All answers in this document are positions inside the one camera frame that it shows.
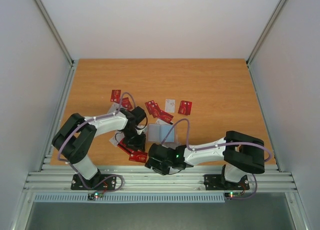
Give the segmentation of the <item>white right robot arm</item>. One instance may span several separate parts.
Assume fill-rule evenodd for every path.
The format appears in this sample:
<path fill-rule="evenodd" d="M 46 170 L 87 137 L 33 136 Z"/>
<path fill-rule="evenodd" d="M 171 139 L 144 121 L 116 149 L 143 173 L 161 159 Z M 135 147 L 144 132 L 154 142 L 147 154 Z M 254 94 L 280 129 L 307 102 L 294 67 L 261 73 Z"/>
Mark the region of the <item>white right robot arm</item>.
<path fill-rule="evenodd" d="M 225 161 L 220 181 L 225 188 L 232 188 L 246 174 L 265 172 L 265 152 L 263 140 L 227 131 L 225 137 L 201 145 L 169 148 L 152 144 L 145 167 L 165 176 L 171 169 L 182 171 L 202 163 Z"/>

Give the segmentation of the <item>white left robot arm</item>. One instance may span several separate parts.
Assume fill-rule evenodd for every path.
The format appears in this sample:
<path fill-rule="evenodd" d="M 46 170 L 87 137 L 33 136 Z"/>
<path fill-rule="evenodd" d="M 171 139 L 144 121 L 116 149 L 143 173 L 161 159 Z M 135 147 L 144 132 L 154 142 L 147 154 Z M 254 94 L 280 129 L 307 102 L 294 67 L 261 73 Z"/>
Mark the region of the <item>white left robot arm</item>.
<path fill-rule="evenodd" d="M 83 177 L 83 184 L 96 189 L 101 183 L 98 168 L 88 156 L 95 137 L 112 131 L 123 133 L 125 146 L 134 151 L 145 151 L 146 135 L 139 124 L 147 119 L 145 111 L 119 108 L 114 112 L 95 117 L 71 115 L 52 140 L 58 150 L 58 160 L 67 162 Z"/>

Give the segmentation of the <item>white card under arm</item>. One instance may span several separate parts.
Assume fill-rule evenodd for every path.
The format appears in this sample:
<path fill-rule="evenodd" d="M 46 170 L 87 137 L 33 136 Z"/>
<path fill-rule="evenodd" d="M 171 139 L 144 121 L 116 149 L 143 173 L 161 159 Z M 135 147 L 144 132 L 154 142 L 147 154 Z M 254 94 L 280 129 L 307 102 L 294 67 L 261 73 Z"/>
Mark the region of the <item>white card under arm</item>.
<path fill-rule="evenodd" d="M 114 136 L 109 140 L 115 147 L 122 141 L 124 134 L 121 131 L 115 131 Z"/>

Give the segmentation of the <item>pink leather card holder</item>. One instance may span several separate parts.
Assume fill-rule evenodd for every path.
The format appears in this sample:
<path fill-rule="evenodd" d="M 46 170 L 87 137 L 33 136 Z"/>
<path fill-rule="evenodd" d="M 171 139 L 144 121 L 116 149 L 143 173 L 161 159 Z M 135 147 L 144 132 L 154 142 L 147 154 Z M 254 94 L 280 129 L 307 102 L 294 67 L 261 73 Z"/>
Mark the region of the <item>pink leather card holder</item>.
<path fill-rule="evenodd" d="M 147 140 L 157 143 L 177 143 L 175 128 L 170 124 L 149 124 Z"/>

